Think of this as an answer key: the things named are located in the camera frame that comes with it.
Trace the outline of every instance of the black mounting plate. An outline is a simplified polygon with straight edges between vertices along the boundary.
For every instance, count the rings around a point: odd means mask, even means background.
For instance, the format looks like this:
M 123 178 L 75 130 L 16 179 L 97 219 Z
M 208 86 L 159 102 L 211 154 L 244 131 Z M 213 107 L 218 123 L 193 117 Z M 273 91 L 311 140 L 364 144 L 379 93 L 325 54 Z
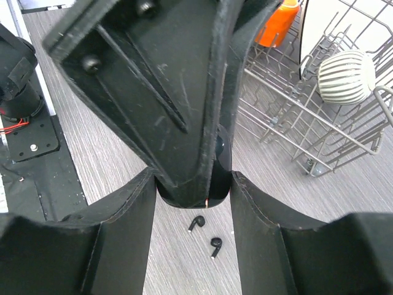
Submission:
M 2 120 L 4 127 L 14 125 L 14 122 Z M 15 162 L 39 157 L 49 152 L 57 151 L 60 148 L 59 141 L 50 119 L 48 110 L 42 111 L 30 120 L 30 124 L 6 135 L 7 144 L 10 151 L 10 158 Z M 36 151 L 32 151 L 31 145 L 37 146 Z

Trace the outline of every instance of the earbud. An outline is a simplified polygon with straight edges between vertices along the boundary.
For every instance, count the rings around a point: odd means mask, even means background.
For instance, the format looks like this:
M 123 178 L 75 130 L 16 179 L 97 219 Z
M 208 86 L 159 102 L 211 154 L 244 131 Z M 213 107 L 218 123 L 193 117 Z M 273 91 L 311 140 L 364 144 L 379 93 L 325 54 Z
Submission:
M 216 249 L 214 250 L 213 254 L 211 255 L 211 259 L 215 259 L 217 254 L 219 253 L 221 246 L 222 246 L 222 240 L 220 238 L 212 238 L 210 245 L 215 247 Z
M 194 220 L 191 222 L 191 225 L 189 227 L 189 232 L 193 230 L 196 224 L 198 224 L 199 227 L 203 227 L 205 224 L 204 217 L 199 215 L 196 218 L 194 218 Z

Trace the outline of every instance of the wire dish rack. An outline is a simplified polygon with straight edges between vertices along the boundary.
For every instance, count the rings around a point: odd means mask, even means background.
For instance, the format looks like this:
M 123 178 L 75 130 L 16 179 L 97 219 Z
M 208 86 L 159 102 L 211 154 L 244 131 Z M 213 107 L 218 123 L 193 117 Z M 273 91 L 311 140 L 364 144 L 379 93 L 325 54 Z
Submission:
M 378 19 L 392 12 L 392 0 L 380 1 L 374 16 L 351 3 L 326 27 L 314 50 L 301 62 L 299 57 L 301 16 L 295 19 L 279 48 L 255 43 L 249 53 L 243 75 L 238 107 L 238 126 L 253 134 L 261 143 L 277 142 L 292 162 L 311 176 L 322 176 L 367 154 L 377 155 L 384 129 L 393 125 L 393 32 Z M 348 17 L 361 14 L 368 21 L 364 28 L 351 33 Z M 364 48 L 364 36 L 373 29 L 384 31 L 382 44 L 372 42 Z M 324 103 L 317 87 L 320 63 L 337 52 L 361 49 L 373 59 L 377 87 L 358 105 L 339 106 Z

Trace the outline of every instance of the orange bottle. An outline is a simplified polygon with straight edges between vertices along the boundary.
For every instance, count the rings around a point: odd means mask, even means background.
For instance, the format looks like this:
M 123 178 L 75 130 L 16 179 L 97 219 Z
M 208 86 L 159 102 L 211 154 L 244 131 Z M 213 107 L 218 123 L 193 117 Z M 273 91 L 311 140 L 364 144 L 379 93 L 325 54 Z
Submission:
M 255 41 L 265 47 L 280 46 L 299 9 L 298 0 L 284 0 L 284 3 L 266 22 L 265 29 L 261 29 Z

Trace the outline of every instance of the gray wood-grain floor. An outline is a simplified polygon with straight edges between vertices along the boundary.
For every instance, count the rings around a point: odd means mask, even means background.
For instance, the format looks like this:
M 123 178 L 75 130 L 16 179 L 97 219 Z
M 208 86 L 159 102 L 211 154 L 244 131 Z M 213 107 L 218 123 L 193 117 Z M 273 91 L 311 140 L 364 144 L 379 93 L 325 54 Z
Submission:
M 93 203 L 124 185 L 144 164 L 78 100 L 44 53 L 41 40 L 63 14 L 54 10 L 24 18 L 85 195 Z M 393 133 L 390 128 L 386 133 L 380 155 L 314 179 L 290 164 L 277 145 L 259 144 L 239 129 L 233 168 L 280 201 L 323 221 L 353 211 L 393 211 Z M 200 213 L 205 227 L 188 234 L 189 223 Z M 224 246 L 212 261 L 209 242 L 214 236 L 221 237 Z M 158 198 L 144 294 L 241 294 L 229 199 L 201 211 L 171 208 Z

